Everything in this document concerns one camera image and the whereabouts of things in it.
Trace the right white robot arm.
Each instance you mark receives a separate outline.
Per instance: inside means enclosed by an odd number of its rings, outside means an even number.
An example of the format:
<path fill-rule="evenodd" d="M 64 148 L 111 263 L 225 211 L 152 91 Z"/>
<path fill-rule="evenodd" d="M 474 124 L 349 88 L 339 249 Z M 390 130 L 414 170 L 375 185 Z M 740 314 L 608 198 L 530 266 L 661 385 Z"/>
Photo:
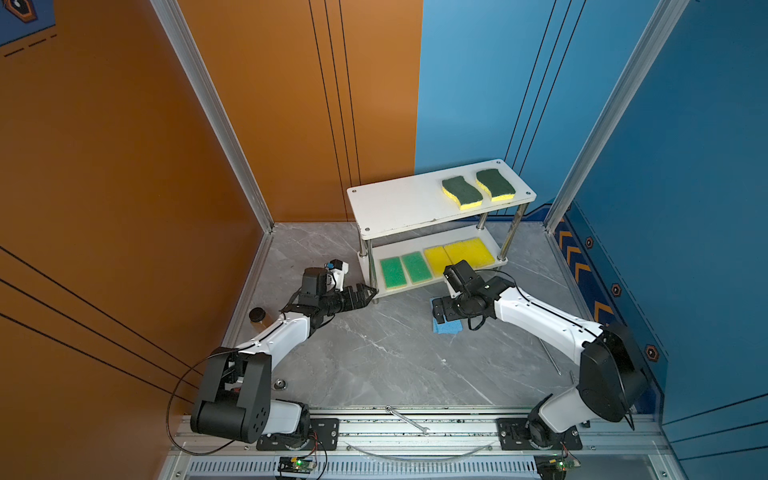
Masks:
<path fill-rule="evenodd" d="M 651 373 L 629 327 L 570 315 L 531 296 L 510 275 L 485 279 L 464 260 L 447 266 L 443 277 L 449 294 L 432 301 L 437 322 L 465 320 L 476 330 L 475 318 L 499 320 L 534 335 L 579 367 L 576 385 L 548 395 L 528 414 L 525 429 L 534 447 L 553 448 L 571 428 L 595 419 L 635 427 L 631 409 L 650 388 Z"/>

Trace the blue sponge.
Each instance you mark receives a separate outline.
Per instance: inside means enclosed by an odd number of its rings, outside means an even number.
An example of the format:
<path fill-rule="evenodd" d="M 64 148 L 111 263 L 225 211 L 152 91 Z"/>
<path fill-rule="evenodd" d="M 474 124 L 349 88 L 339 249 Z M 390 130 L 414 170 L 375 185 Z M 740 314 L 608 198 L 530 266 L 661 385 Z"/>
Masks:
<path fill-rule="evenodd" d="M 446 321 L 439 323 L 433 321 L 433 332 L 436 334 L 456 335 L 463 331 L 463 325 L 460 320 Z"/>

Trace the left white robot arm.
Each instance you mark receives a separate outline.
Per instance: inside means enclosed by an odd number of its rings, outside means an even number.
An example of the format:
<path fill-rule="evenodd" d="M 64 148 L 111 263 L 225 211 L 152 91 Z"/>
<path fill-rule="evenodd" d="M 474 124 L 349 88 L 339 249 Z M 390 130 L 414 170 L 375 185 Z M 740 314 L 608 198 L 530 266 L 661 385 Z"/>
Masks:
<path fill-rule="evenodd" d="M 336 315 L 367 307 L 378 290 L 344 284 L 345 264 L 307 268 L 277 319 L 234 348 L 218 348 L 205 371 L 191 414 L 191 430 L 230 441 L 255 443 L 275 436 L 293 448 L 310 437 L 309 407 L 272 398 L 272 372 L 298 345 Z"/>

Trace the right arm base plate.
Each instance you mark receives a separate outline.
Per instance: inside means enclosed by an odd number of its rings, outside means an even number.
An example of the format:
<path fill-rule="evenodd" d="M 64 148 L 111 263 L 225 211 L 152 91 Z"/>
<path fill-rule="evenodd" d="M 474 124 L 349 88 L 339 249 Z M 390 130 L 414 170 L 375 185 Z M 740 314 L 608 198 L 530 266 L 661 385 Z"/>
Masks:
<path fill-rule="evenodd" d="M 583 449 L 581 436 L 575 426 L 565 432 L 554 433 L 544 424 L 535 423 L 531 426 L 525 418 L 499 418 L 495 424 L 503 451 Z"/>

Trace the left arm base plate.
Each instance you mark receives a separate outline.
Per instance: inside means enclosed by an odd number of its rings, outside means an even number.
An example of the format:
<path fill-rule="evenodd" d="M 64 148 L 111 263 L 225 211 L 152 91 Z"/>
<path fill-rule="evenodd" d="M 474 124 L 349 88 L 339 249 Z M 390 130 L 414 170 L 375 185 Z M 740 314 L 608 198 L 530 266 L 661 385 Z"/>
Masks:
<path fill-rule="evenodd" d="M 256 443 L 259 451 L 309 451 L 320 442 L 320 452 L 335 451 L 339 440 L 340 420 L 338 418 L 314 418 L 308 425 L 292 434 L 263 435 Z"/>

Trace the green yellow wavy sponge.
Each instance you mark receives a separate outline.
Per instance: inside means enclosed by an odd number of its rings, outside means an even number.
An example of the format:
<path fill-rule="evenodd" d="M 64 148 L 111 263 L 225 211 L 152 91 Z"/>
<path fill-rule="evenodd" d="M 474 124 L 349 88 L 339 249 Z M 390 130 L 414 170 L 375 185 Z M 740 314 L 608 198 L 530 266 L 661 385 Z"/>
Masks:
<path fill-rule="evenodd" d="M 512 184 L 498 169 L 485 169 L 475 175 L 477 185 L 489 196 L 492 202 L 512 200 L 516 194 Z"/>

